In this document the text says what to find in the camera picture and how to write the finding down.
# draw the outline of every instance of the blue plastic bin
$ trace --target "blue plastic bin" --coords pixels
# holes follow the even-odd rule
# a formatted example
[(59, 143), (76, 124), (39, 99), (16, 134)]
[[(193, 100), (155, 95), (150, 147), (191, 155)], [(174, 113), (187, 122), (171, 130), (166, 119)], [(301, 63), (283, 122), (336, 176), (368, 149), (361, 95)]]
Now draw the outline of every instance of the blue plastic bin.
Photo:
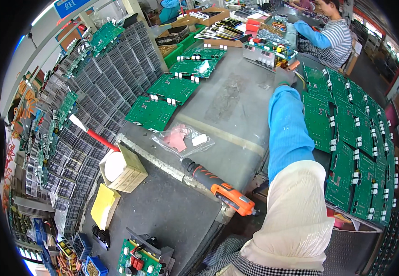
[(85, 274), (86, 275), (89, 275), (86, 271), (87, 264), (89, 263), (89, 261), (91, 261), (94, 264), (95, 268), (98, 270), (98, 276), (104, 276), (104, 275), (108, 274), (108, 272), (109, 272), (108, 268), (104, 266), (104, 264), (100, 261), (100, 259), (98, 257), (88, 256), (86, 258), (86, 265), (85, 265)]
[(81, 252), (81, 255), (80, 256), (77, 256), (80, 260), (85, 260), (86, 259), (86, 257), (89, 255), (89, 253), (91, 252), (91, 250), (92, 250), (92, 245), (91, 245), (91, 243), (89, 242), (89, 239), (88, 239), (88, 237), (87, 237), (87, 235), (86, 234), (84, 234), (84, 233), (76, 233), (75, 234), (75, 236), (74, 236), (74, 240), (72, 241), (72, 246), (74, 247), (74, 250), (75, 250), (75, 242), (76, 242), (76, 240), (77, 239), (79, 239), (79, 240), (81, 240), (81, 243), (83, 244), (83, 251)]

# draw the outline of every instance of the orange component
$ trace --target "orange component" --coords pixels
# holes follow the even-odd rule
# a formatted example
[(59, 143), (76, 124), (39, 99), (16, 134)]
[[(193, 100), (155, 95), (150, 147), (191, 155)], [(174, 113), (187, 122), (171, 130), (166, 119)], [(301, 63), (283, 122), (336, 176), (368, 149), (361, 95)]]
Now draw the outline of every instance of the orange component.
[(300, 64), (300, 62), (297, 60), (294, 63), (290, 64), (286, 70), (287, 71), (293, 71), (294, 69), (296, 69), (296, 67)]
[(144, 261), (143, 261), (143, 260), (137, 260), (137, 261), (136, 261), (136, 266), (135, 266), (135, 268), (136, 268), (137, 270), (141, 270), (141, 269), (143, 268), (143, 266), (144, 266)]

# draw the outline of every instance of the black component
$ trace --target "black component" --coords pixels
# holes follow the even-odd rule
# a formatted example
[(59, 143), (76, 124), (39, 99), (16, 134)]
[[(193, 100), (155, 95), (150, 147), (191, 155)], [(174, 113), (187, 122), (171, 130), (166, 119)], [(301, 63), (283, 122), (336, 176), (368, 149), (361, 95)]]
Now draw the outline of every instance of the black component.
[(138, 22), (137, 16), (138, 16), (138, 13), (135, 13), (135, 14), (132, 14), (131, 16), (127, 17), (127, 18), (124, 20), (123, 28), (124, 28), (124, 29), (127, 29), (127, 27), (129, 27), (130, 25), (133, 25), (133, 24), (135, 24), (136, 22)]
[(249, 38), (253, 38), (253, 36), (251, 34), (246, 34), (245, 36), (242, 36), (239, 41), (241, 41), (242, 43), (249, 41)]

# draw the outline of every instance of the blue sleeve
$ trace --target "blue sleeve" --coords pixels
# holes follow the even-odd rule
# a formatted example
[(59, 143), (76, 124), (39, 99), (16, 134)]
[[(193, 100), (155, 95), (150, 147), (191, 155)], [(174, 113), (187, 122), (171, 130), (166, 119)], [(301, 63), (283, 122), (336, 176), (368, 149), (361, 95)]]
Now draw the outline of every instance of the blue sleeve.
[(314, 161), (314, 142), (308, 135), (296, 89), (287, 85), (276, 88), (269, 102), (269, 127), (269, 183), (291, 163)]
[(177, 8), (180, 6), (178, 0), (163, 0), (160, 4), (163, 8)]
[(320, 32), (314, 31), (307, 23), (298, 20), (294, 23), (295, 29), (310, 40), (318, 48), (325, 49), (331, 46), (329, 39)]

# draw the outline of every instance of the yellow paper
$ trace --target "yellow paper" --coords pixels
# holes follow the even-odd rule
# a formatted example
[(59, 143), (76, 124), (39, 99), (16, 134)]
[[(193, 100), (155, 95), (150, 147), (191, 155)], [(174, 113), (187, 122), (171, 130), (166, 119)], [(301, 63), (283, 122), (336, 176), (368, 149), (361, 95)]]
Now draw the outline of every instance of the yellow paper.
[(101, 230), (108, 229), (119, 198), (120, 194), (117, 191), (106, 187), (103, 183), (100, 184), (90, 214)]

